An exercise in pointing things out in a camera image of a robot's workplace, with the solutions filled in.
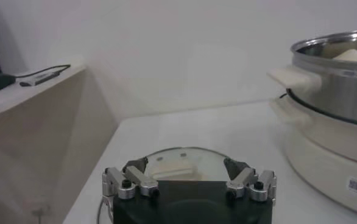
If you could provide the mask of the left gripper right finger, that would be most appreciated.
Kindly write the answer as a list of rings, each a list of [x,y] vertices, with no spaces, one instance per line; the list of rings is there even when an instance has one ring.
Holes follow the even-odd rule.
[[[226,182],[226,196],[229,200],[249,197],[253,201],[275,202],[277,177],[272,170],[264,170],[260,174],[245,162],[224,159],[224,166],[230,181]]]

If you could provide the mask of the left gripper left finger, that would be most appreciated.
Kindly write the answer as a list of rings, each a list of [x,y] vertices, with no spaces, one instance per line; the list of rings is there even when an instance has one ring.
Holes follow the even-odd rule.
[[[131,200],[136,191],[142,196],[160,196],[158,181],[144,174],[148,160],[146,157],[129,161],[121,170],[108,167],[102,173],[102,195],[117,196],[121,200]]]

